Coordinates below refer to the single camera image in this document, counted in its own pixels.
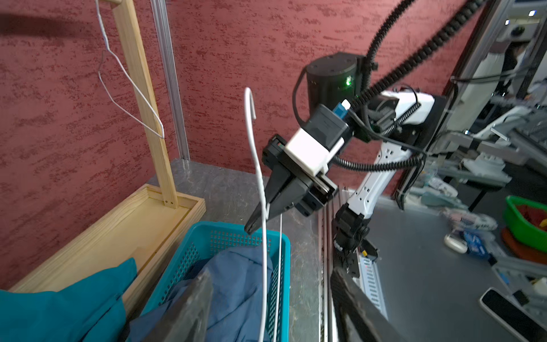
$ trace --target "red cloth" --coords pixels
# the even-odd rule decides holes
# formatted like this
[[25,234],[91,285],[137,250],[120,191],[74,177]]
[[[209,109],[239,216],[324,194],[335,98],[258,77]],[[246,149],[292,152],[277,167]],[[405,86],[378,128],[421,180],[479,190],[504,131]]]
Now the red cloth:
[[516,208],[517,208],[518,211],[520,211],[522,216],[524,216],[524,218],[528,222],[532,223],[537,228],[539,228],[543,231],[547,231],[547,227],[541,228],[539,226],[539,224],[543,220],[547,219],[547,212],[545,210],[530,207],[530,206],[527,206],[527,205],[517,205]]

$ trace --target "white wire hanger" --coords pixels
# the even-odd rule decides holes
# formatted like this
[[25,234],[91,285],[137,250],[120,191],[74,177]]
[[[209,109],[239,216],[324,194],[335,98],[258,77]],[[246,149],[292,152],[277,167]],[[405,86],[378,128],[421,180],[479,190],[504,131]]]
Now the white wire hanger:
[[245,107],[245,126],[247,128],[247,138],[249,139],[249,147],[254,163],[254,170],[257,176],[258,195],[260,197],[261,218],[262,218],[262,316],[260,319],[260,332],[258,342],[264,341],[264,330],[266,327],[266,303],[268,292],[267,279],[267,238],[266,238],[266,219],[270,211],[270,205],[266,205],[266,194],[264,193],[264,181],[262,180],[262,170],[260,169],[260,161],[258,159],[257,147],[254,143],[253,120],[256,120],[257,115],[254,110],[253,93],[250,88],[245,88],[243,97]]
[[[158,115],[158,113],[154,110],[154,108],[152,108],[152,105],[150,104],[150,102],[148,102],[148,100],[146,99],[146,97],[142,94],[141,90],[137,87],[137,85],[135,84],[135,82],[133,82],[133,80],[131,79],[131,77],[129,77],[129,74],[127,73],[127,71],[125,70],[124,68],[124,65],[121,63],[120,59],[118,58],[118,56],[116,56],[116,54],[114,52],[112,52],[112,50],[110,49],[110,44],[108,44],[108,37],[106,35],[106,31],[104,30],[104,24],[103,24],[103,21],[102,21],[102,17],[101,17],[101,11],[99,10],[99,0],[95,0],[95,6],[97,7],[97,17],[99,19],[99,26],[101,26],[101,33],[102,33],[102,36],[103,36],[103,39],[104,39],[104,45],[106,47],[105,50],[103,50],[102,52],[102,56],[101,56],[101,63],[99,63],[99,68],[97,70],[97,74],[99,75],[99,81],[101,81],[101,84],[103,85],[104,87],[104,90],[106,91],[106,93],[108,94],[108,97],[110,97],[110,100],[118,107],[120,108],[122,111],[124,111],[127,115],[129,115],[130,117],[134,118],[136,121],[138,121],[141,125],[143,125],[145,128],[147,128],[148,130],[150,130],[152,133],[154,133],[155,135],[157,135],[158,137],[160,137],[161,139],[165,139],[165,130],[164,130],[164,125],[163,123],[161,122],[161,119],[160,119],[160,116]],[[146,104],[148,105],[148,107],[152,110],[152,112],[154,113],[154,118],[156,119],[156,121],[158,121],[158,123],[160,124],[160,127],[161,127],[161,134],[159,134],[158,132],[156,132],[155,129],[153,128],[150,128],[148,125],[146,125],[144,122],[140,121],[139,119],[137,119],[134,115],[132,115],[130,112],[126,111],[122,106],[120,106],[119,104],[116,103],[116,101],[114,101],[114,99],[112,98],[112,95],[110,94],[110,92],[108,91],[108,89],[106,88],[106,85],[104,84],[103,80],[102,80],[102,77],[101,77],[101,66],[104,64],[104,60],[105,60],[105,54],[106,53],[110,53],[111,55],[114,56],[114,58],[116,58],[116,61],[118,62],[121,70],[124,72],[125,74],[125,77],[127,77],[127,79],[131,82],[131,84],[133,85],[133,87],[137,90],[137,92],[139,93],[139,95],[144,99],[144,101],[146,102]]]

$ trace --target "teal cloth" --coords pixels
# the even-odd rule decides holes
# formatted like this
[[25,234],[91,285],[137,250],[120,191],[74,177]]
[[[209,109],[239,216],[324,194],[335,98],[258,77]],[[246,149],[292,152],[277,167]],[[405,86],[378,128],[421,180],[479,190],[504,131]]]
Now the teal cloth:
[[116,341],[125,324],[121,295],[136,276],[131,258],[59,292],[0,290],[0,341]]

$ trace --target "wooden tray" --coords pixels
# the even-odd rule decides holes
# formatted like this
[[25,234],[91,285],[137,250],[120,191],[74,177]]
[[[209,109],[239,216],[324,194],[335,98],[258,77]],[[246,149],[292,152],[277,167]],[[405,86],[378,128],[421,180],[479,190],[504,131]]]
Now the wooden tray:
[[190,226],[205,213],[205,200],[177,193],[178,208],[163,203],[160,188],[145,184],[10,289],[59,291],[129,258],[138,276],[124,293],[132,313],[167,266]]

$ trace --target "clothing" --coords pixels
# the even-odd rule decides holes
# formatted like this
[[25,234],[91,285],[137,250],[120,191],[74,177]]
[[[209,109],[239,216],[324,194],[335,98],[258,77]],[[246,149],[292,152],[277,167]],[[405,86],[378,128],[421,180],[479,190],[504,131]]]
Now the clothing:
[[[228,248],[209,260],[201,271],[205,269],[211,274],[213,284],[206,341],[258,340],[262,309],[262,247]],[[270,258],[267,259],[267,270],[269,288],[272,274]],[[131,321],[128,341],[142,341],[190,283],[191,280],[179,282],[171,289],[163,305]],[[264,341],[270,341],[267,333]]]
[[131,258],[59,292],[0,291],[0,341],[116,341],[125,324],[121,295],[136,276]]

